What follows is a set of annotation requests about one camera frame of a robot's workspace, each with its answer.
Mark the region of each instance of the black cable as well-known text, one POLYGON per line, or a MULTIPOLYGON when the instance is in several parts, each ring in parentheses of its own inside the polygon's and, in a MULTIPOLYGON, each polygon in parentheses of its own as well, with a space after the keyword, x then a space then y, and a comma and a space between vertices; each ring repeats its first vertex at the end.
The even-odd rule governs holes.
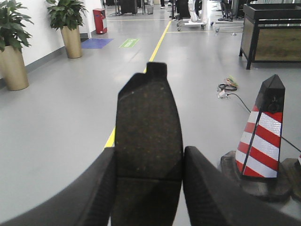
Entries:
MULTIPOLYGON (((246 109, 247 109, 249 112, 251 112, 251 111, 249 110, 249 108, 245 105, 245 103, 243 102, 243 100, 242 100, 237 94, 235 94, 235 93, 229 93, 229 94, 226 94, 226 96, 229 96, 229 95, 235 95, 235 96, 237 96, 237 97, 240 99, 240 101, 243 103, 243 105, 246 107, 246 109)), ((298 150, 299 152, 301 152, 301 150, 300 150, 299 148, 297 148, 295 145, 293 145, 291 142, 289 142, 286 138, 284 138, 283 136, 281 136, 281 138, 282 138, 283 140, 285 140, 288 144, 290 144, 292 147, 294 147, 296 150, 298 150)))
MULTIPOLYGON (((235 93, 226 94, 226 96, 229 96, 229 95, 235 95, 235 96, 237 96, 240 99, 240 97, 237 94, 235 94, 235 93)), ((243 100, 240 99, 240 101, 243 103, 243 105, 246 107, 246 109, 249 111, 249 113, 251 113, 250 109, 245 105, 245 103, 243 102, 243 100)))
POLYGON ((228 90, 228 91, 235 91, 235 90, 237 90, 237 87, 231 86, 231 85, 227 85, 227 84, 219 84, 218 88, 224 89, 224 90, 228 90))

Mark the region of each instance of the red and white striped cone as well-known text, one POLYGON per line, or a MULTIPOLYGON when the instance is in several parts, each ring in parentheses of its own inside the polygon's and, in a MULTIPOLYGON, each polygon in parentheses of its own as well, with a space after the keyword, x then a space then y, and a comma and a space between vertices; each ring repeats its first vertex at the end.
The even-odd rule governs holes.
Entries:
POLYGON ((277 177, 282 118, 282 112, 260 113, 254 106, 236 151, 236 164, 242 175, 277 177))
POLYGON ((236 151, 221 157, 222 172, 249 194, 282 201, 291 186, 279 164, 285 87, 278 75, 265 80, 236 151))

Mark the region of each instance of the epoxy floor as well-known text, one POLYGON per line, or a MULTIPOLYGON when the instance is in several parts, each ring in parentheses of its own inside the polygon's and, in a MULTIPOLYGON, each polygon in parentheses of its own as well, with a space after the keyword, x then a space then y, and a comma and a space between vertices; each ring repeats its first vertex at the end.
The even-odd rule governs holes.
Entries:
MULTIPOLYGON (((84 49, 78 59, 63 54, 30 72, 28 88, 0 90, 0 222, 61 191, 100 154, 115 125, 118 92, 144 71, 170 21, 168 8, 159 6, 153 15, 114 16, 108 9, 108 32, 93 36, 113 39, 103 49, 84 49), (139 41, 120 48, 129 38, 139 41)), ((196 146, 218 166, 222 155, 236 150, 249 113, 235 96, 218 99, 217 85, 232 75, 235 93, 252 108, 261 83, 278 74, 286 87, 282 135, 301 148, 301 64, 253 63, 246 70, 238 56, 242 32, 221 27, 216 33, 210 22, 218 15, 211 14, 204 30, 178 32, 172 21, 153 60, 167 63, 184 146, 196 146)), ((281 161, 299 155, 282 141, 281 161)), ((299 202, 273 206, 301 219, 299 202)), ((181 194, 174 226, 183 225, 189 218, 181 194)))

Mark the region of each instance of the blue floor mat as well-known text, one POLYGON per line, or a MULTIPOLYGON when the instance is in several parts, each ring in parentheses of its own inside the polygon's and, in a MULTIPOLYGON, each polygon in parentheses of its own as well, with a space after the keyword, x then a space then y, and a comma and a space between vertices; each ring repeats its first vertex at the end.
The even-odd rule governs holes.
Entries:
POLYGON ((103 48, 113 39, 88 39, 82 42, 82 48, 103 48))

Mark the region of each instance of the potted plant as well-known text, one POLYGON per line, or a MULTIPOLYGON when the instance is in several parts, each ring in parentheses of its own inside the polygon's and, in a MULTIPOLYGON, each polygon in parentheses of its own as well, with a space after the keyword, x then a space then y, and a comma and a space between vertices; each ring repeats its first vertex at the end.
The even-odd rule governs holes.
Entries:
POLYGON ((61 29, 62 37, 69 58, 82 56, 79 26, 83 25, 80 12, 85 13, 83 2, 78 0, 46 0, 54 6, 48 7, 50 26, 61 29))
POLYGON ((30 16, 21 14, 19 9, 26 8, 16 0, 5 0, 0 3, 0 68, 9 90, 20 90, 29 86, 22 56, 22 44, 29 46, 22 21, 30 20, 30 16))

